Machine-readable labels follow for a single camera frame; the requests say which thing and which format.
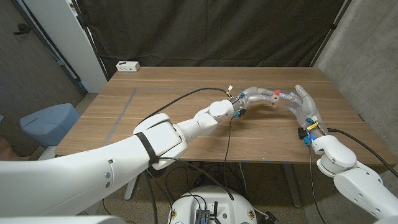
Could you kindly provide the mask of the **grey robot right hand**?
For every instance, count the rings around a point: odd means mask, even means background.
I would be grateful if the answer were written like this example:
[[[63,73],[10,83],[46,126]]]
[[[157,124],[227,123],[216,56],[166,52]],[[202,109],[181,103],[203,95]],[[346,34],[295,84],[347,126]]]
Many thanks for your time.
[[[279,93],[280,98],[292,103],[291,105],[285,104],[285,107],[296,116],[299,126],[308,131],[314,139],[328,135],[329,132],[313,98],[302,86],[296,85],[295,89],[296,93]]]

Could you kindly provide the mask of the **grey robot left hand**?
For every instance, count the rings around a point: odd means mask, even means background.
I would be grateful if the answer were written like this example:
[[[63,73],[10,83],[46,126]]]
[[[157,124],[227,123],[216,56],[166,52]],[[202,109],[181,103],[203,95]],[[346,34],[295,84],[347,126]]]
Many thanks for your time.
[[[250,87],[235,96],[231,103],[235,111],[246,109],[250,104],[266,101],[268,105],[275,106],[279,97],[271,90],[258,87]]]

